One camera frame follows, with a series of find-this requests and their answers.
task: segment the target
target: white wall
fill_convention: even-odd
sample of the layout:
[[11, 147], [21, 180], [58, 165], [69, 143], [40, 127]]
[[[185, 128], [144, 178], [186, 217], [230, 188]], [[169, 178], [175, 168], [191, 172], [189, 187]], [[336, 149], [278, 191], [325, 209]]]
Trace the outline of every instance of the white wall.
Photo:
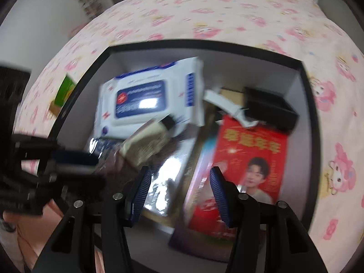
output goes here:
[[32, 70], [24, 96], [87, 17], [76, 0], [18, 0], [0, 26], [0, 63]]

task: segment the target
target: blue label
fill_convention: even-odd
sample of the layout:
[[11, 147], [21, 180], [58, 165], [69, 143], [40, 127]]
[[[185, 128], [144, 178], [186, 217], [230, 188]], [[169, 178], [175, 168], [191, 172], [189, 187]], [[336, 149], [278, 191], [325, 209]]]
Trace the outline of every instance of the blue label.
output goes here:
[[143, 69], [143, 70], [139, 70], [139, 71], [135, 71], [135, 72], [129, 72], [129, 73], [124, 73], [124, 74], [121, 74], [120, 76], [117, 76], [115, 77], [116, 79], [122, 79], [122, 78], [125, 78], [127, 76], [130, 76], [130, 75], [134, 75], [134, 74], [138, 74], [138, 73], [141, 73], [141, 72], [146, 72], [146, 71], [151, 71], [151, 70], [164, 70], [164, 69], [168, 69], [170, 68], [171, 66], [174, 66], [176, 64], [176, 62], [171, 62], [171, 63], [167, 63], [165, 65], [156, 65], [156, 66], [152, 66], [150, 68], [146, 68], [146, 69]]
[[116, 95], [116, 118], [159, 112], [166, 109], [164, 81], [145, 83], [119, 90]]
[[186, 88], [186, 106], [195, 105], [195, 75], [194, 73], [187, 75]]

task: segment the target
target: red packaging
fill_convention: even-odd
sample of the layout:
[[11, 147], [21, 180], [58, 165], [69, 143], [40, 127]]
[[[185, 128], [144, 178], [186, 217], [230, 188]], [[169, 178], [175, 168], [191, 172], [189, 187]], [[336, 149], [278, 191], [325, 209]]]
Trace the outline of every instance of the red packaging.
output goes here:
[[[284, 173], [286, 145], [285, 134], [265, 126], [246, 129], [225, 115], [212, 165], [219, 166], [226, 180], [233, 182], [240, 191], [245, 190], [257, 201], [274, 204]], [[228, 229], [221, 220], [208, 176], [206, 173], [189, 228], [209, 236], [231, 239], [235, 229]]]

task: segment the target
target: bed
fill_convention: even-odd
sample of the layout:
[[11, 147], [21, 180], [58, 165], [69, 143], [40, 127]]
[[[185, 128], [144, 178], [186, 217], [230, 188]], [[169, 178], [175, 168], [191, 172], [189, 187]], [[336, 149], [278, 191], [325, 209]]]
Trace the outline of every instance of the bed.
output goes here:
[[[364, 56], [313, 0], [125, 0], [91, 21], [48, 63], [25, 98], [15, 131], [48, 136], [48, 108], [65, 73], [76, 82], [109, 46], [198, 39], [266, 49], [301, 60], [321, 133], [321, 177], [309, 234], [330, 273], [364, 235]], [[38, 165], [26, 165], [32, 172]], [[329, 180], [335, 183], [330, 187]]]

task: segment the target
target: white package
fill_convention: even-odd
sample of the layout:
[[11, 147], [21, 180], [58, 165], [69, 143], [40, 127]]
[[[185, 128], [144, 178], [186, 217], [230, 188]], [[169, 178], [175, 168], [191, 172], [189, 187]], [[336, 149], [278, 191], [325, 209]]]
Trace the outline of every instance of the white package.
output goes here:
[[197, 57], [125, 73], [101, 85], [94, 137], [126, 139], [150, 119], [170, 114], [173, 136], [204, 125], [203, 63]]

